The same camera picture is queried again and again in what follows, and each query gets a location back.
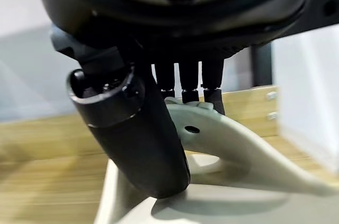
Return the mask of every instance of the light wood panel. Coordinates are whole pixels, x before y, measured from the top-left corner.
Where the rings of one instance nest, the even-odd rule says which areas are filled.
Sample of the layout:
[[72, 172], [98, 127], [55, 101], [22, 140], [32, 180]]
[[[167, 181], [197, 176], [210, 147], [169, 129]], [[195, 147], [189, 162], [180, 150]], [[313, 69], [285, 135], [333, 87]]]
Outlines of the light wood panel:
[[107, 157], [61, 157], [0, 165], [0, 223], [92, 224]]
[[[227, 115], [262, 137], [276, 136], [276, 121], [267, 115], [276, 111], [276, 100], [267, 93], [275, 86], [223, 95]], [[85, 156], [103, 153], [79, 115], [0, 124], [0, 162]]]

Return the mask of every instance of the beige plastic stand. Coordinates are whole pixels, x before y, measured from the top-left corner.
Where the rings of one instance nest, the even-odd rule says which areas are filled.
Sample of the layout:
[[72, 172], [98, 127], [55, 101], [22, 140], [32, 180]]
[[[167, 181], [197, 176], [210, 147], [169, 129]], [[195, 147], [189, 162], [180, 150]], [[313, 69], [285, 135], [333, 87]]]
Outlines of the beige plastic stand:
[[[212, 104], [182, 105], [176, 99], [167, 104], [185, 150], [211, 156], [189, 155], [191, 184], [166, 200], [136, 191], [109, 161], [95, 224], [261, 223], [263, 218], [270, 220], [267, 223], [288, 223], [294, 218], [305, 223], [306, 216], [308, 223], [320, 223], [313, 221], [333, 215], [338, 220], [335, 202], [339, 198], [324, 197], [336, 192], [258, 135], [218, 114]], [[189, 132], [188, 126], [199, 133]], [[307, 215], [300, 215], [300, 208]]]

